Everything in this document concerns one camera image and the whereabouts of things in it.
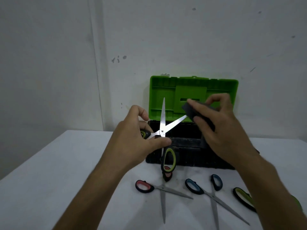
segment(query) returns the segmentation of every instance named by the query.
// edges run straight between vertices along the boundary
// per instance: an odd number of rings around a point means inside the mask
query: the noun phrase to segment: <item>person's left hand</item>
[[[101,160],[128,171],[156,149],[171,145],[171,139],[166,137],[143,139],[140,129],[146,129],[151,133],[153,131],[146,122],[139,121],[138,116],[145,121],[149,119],[144,108],[133,105],[126,118],[114,130]]]

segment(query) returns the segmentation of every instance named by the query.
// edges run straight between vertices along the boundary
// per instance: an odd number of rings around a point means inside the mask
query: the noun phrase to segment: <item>toolbox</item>
[[[205,102],[214,93],[228,93],[234,105],[239,82],[229,79],[209,79],[203,77],[152,76],[149,91],[149,126],[154,132],[160,128],[163,98],[165,98],[166,124],[185,115],[181,108],[187,99]],[[210,146],[201,142],[201,131],[188,117],[166,133],[171,138],[177,165],[219,169],[235,169],[218,157]],[[147,163],[160,164],[161,149],[146,157]]]

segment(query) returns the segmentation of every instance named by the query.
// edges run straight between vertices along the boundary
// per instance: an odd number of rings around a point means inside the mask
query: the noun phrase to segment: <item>green toolbox lid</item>
[[[149,118],[160,120],[163,98],[165,97],[166,121],[174,121],[185,114],[181,108],[187,99],[205,102],[214,93],[229,93],[234,105],[239,82],[229,79],[204,77],[152,76],[149,88]],[[218,107],[219,102],[212,104]]]

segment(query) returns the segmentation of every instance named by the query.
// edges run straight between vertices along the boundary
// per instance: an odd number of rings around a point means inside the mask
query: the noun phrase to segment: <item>tabletop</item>
[[[51,229],[79,191],[101,157],[112,132],[66,131],[0,181],[0,229]],[[307,209],[307,143],[295,139],[251,138],[260,154],[273,163],[281,180]],[[217,205],[220,229],[262,229],[256,213],[241,205],[232,189],[247,190],[235,170],[177,166],[166,186],[194,200],[166,194],[163,224],[160,193],[143,194],[135,182],[162,184],[159,165],[142,162],[121,180],[104,213],[99,229],[215,229],[209,197],[185,187],[190,178],[211,191],[209,176],[217,174],[223,189],[216,196],[251,226]]]

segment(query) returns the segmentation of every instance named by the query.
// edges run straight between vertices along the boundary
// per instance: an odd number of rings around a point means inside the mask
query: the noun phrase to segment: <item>person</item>
[[[236,168],[253,197],[264,229],[307,229],[307,219],[278,177],[275,167],[262,158],[234,116],[228,94],[213,94],[206,104],[219,101],[218,112],[193,100],[188,103],[215,125],[213,132],[200,117],[194,122],[212,150]],[[71,201],[54,229],[96,229],[124,174],[156,149],[169,146],[166,137],[143,139],[140,129],[151,132],[147,112],[132,106],[114,130],[98,164]]]

